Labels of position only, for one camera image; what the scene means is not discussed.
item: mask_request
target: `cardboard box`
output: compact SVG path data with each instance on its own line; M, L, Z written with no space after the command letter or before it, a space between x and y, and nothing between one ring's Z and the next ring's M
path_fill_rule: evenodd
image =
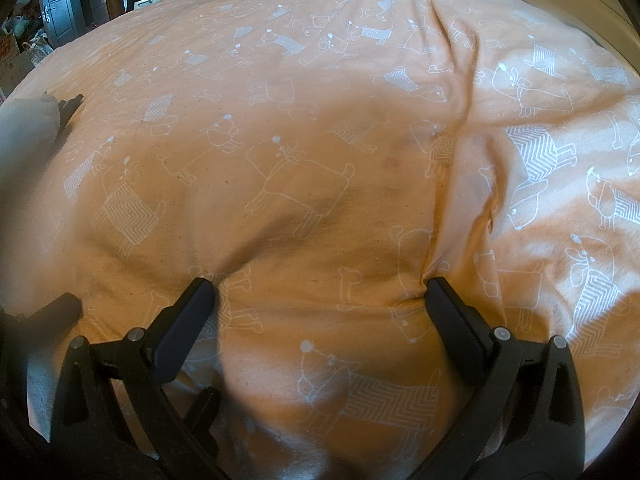
M13 34L0 40L0 104L14 91L18 83L33 70L26 52L20 53Z

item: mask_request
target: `gray door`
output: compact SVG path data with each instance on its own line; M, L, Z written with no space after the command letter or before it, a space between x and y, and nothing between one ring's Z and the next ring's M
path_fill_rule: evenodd
M86 33L80 0L40 0L42 19L54 48Z

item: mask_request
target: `bed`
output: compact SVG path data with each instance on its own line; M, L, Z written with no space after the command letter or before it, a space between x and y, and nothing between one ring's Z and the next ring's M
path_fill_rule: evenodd
M424 309L442 275L490 325L568 339L591 463L640 389L639 88L520 0L165 0L57 49L12 98L85 99L0 280L14 312L84 304L31 369L39 427L73 336L202 276L219 312L166 393L223 388L223 469L406 476L470 392Z

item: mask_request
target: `door handle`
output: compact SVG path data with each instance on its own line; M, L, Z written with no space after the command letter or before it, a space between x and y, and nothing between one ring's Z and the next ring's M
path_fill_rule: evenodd
M44 10L42 11L42 19L45 23L51 22L51 11L54 9L55 7L49 7L48 5L44 6Z

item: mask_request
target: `metal rivet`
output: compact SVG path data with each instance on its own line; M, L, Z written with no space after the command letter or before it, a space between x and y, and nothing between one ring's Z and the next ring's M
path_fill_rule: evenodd
M556 348L559 348L559 349L566 348L566 339L561 335L555 336L553 341L554 341L554 345L556 345Z
M71 340L71 343L69 343L69 346L71 346L71 348L73 349L78 349L84 344L85 341L86 339L81 335L79 335Z
M145 329L140 327L132 328L131 330L129 330L129 333L127 333L127 339L129 341L140 341L144 336Z
M500 341L508 341L511 339L511 332L509 332L505 327L499 326L494 330L494 335L496 339Z

